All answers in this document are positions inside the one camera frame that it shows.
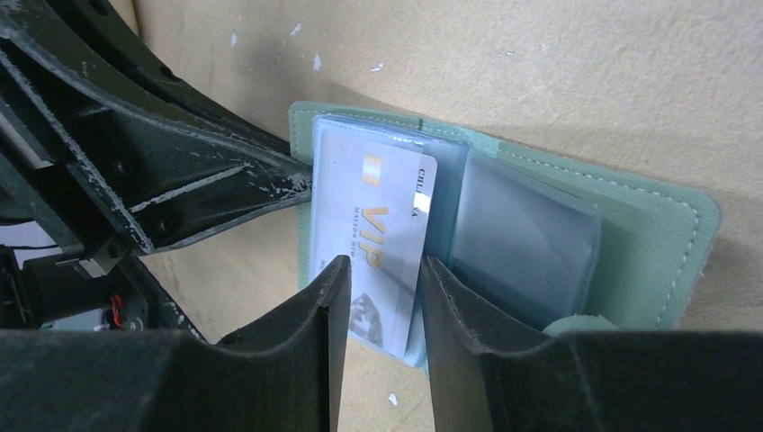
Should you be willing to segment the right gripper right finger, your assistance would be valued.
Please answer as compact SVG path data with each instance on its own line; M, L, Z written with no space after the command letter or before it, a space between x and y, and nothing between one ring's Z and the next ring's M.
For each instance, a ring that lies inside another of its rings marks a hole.
M573 331L510 317L437 258L421 266L439 431L759 431L762 336Z

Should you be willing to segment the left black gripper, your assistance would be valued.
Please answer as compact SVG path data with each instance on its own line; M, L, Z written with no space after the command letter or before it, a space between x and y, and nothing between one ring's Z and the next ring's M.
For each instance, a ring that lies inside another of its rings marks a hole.
M308 201L288 150L159 60L132 2L2 2L2 325L196 333L142 257Z

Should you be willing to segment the white VIP credit card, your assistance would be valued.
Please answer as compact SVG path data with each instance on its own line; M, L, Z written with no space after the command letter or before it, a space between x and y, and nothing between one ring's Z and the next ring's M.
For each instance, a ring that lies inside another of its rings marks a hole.
M315 168L310 271L348 256L350 332L403 357L437 161L333 124L319 128Z

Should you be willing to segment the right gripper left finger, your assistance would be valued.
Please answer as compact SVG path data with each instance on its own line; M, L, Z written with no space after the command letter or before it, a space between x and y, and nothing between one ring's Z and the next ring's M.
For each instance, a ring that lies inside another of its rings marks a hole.
M218 344L188 331L1 334L4 431L334 431L347 256Z

